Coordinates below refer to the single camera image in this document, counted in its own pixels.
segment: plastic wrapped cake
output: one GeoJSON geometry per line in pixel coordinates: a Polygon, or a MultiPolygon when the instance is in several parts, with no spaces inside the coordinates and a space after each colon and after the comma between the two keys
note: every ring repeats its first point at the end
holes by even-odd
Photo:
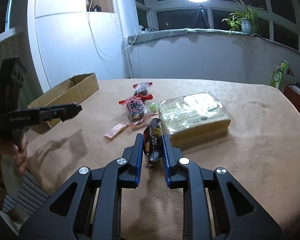
{"type": "Polygon", "coordinates": [[[230,125],[221,102],[209,92],[162,101],[159,118],[162,132],[169,134],[171,145],[179,148],[226,133],[230,125]]]}

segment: plant pot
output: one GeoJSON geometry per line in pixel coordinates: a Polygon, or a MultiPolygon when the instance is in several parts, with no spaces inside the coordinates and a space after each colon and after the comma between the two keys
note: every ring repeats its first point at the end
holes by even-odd
{"type": "Polygon", "coordinates": [[[254,33],[252,20],[242,19],[241,20],[241,31],[244,33],[254,33]]]}

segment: metal screw cap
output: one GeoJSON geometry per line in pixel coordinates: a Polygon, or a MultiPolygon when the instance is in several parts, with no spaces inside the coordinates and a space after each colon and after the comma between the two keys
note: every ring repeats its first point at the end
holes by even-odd
{"type": "Polygon", "coordinates": [[[227,170],[225,168],[219,167],[217,168],[217,173],[220,175],[223,175],[227,172],[227,170]]]}
{"type": "Polygon", "coordinates": [[[190,161],[188,158],[180,158],[179,162],[183,165],[187,165],[187,164],[189,164],[190,161]]]}
{"type": "Polygon", "coordinates": [[[89,172],[89,168],[87,167],[82,167],[79,169],[80,174],[87,174],[89,172]]]}
{"type": "Polygon", "coordinates": [[[125,158],[119,158],[117,159],[117,163],[119,165],[123,165],[123,164],[126,164],[127,163],[127,160],[125,158]]]}

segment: beige tablecloth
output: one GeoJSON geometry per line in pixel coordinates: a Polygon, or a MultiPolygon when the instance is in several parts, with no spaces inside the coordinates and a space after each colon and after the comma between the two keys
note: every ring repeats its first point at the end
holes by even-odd
{"type": "MultiPolygon", "coordinates": [[[[100,90],[82,103],[74,119],[39,134],[29,130],[29,169],[42,188],[53,193],[78,168],[104,167],[133,145],[144,126],[128,127],[112,141],[104,138],[127,121],[118,101],[145,80],[99,82],[100,90]]],[[[199,166],[225,167],[287,232],[300,215],[300,114],[279,90],[206,80],[151,80],[154,100],[211,92],[226,107],[231,124],[226,137],[189,149],[184,156],[199,166]]],[[[142,164],[138,189],[123,190],[122,237],[182,239],[182,192],[167,188],[162,165],[142,164]]]]}

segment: cardboard box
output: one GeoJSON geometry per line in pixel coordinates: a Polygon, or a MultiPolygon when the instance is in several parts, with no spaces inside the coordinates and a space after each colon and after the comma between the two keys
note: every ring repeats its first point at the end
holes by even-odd
{"type": "MultiPolygon", "coordinates": [[[[28,108],[70,104],[73,102],[80,104],[98,89],[99,85],[95,73],[74,76],[44,93],[29,104],[28,108]]],[[[60,119],[54,119],[47,121],[47,124],[52,128],[59,121],[60,119]]]]}

